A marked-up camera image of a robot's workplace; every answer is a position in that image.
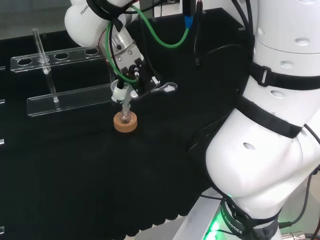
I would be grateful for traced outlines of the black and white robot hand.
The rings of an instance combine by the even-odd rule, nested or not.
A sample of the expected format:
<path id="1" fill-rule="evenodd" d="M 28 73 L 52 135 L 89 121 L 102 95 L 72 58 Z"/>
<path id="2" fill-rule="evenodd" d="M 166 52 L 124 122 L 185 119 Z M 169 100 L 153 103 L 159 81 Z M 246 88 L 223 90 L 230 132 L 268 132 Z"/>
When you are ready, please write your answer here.
<path id="1" fill-rule="evenodd" d="M 135 81 L 127 83 L 132 99 L 139 99 L 160 85 L 136 44 L 132 43 L 127 48 L 118 45 L 112 49 L 119 71 L 123 76 Z"/>

